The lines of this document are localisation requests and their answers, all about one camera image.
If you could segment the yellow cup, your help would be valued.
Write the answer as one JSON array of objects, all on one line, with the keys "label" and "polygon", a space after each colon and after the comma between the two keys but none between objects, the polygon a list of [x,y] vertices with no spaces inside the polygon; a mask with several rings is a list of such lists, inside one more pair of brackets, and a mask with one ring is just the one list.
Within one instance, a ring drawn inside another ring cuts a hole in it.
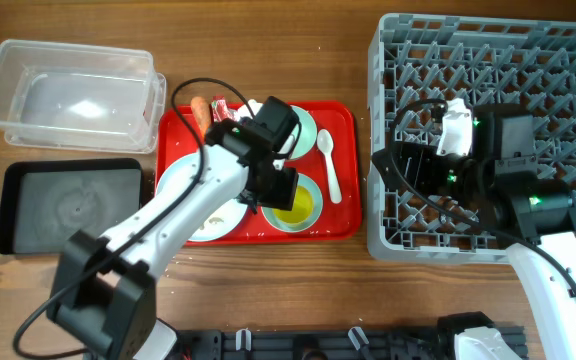
[{"label": "yellow cup", "polygon": [[295,192],[291,210],[273,209],[275,217],[290,226],[304,223],[314,210],[314,200],[310,192],[303,186],[298,186]]}]

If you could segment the light blue bowl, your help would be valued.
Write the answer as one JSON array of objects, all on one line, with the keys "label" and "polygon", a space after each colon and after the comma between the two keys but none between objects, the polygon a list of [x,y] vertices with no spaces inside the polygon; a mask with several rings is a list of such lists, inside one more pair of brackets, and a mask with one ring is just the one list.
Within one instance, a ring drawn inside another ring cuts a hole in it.
[{"label": "light blue bowl", "polygon": [[310,177],[304,174],[300,174],[298,178],[298,186],[305,187],[312,195],[312,198],[314,200],[314,210],[312,214],[304,223],[297,226],[290,226],[279,221],[275,217],[275,215],[272,212],[273,208],[263,207],[262,208],[263,216],[265,217],[266,221],[275,229],[288,233],[297,233],[309,229],[319,220],[319,217],[323,210],[324,201],[321,190],[319,189],[318,185]]}]

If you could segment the green bowl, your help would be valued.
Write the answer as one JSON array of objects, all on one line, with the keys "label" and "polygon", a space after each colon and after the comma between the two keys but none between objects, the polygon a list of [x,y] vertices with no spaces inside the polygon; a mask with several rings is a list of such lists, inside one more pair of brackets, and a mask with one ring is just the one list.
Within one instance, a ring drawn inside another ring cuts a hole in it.
[{"label": "green bowl", "polygon": [[301,126],[296,126],[280,153],[287,153],[291,148],[293,151],[289,160],[297,160],[306,155],[315,145],[317,138],[317,125],[314,118],[303,108],[292,105],[293,111],[299,117]]}]

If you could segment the white plastic spoon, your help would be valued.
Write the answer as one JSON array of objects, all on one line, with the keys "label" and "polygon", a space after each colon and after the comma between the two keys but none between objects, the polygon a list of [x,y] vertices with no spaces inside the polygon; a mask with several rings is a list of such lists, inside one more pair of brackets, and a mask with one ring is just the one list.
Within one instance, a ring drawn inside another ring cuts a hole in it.
[{"label": "white plastic spoon", "polygon": [[340,189],[339,180],[332,159],[334,141],[329,131],[326,129],[321,129],[317,134],[316,143],[317,148],[324,156],[329,196],[331,202],[334,204],[339,204],[342,201],[342,192]]}]

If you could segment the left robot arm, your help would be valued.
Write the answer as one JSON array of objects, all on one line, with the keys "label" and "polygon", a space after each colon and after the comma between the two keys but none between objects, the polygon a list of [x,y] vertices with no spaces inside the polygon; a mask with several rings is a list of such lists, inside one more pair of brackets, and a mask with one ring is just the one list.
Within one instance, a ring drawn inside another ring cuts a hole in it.
[{"label": "left robot arm", "polygon": [[33,353],[21,339],[46,315],[82,343],[78,354],[96,359],[167,359],[176,330],[156,314],[156,286],[187,240],[230,200],[250,208],[291,209],[298,181],[293,168],[278,169],[282,148],[301,125],[292,107],[268,97],[242,122],[209,127],[198,145],[195,170],[176,174],[166,188],[101,236],[78,231],[59,257],[51,295],[20,325],[13,351]]}]

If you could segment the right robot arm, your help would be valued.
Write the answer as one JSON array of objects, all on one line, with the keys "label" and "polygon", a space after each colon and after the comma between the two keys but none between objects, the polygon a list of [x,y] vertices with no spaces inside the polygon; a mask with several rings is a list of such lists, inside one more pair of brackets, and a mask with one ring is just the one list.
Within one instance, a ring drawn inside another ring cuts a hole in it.
[{"label": "right robot arm", "polygon": [[519,104],[473,108],[426,99],[437,145],[391,138],[371,161],[385,186],[405,187],[439,214],[496,237],[523,286],[546,355],[576,359],[576,205],[560,179],[537,175],[532,114]]}]

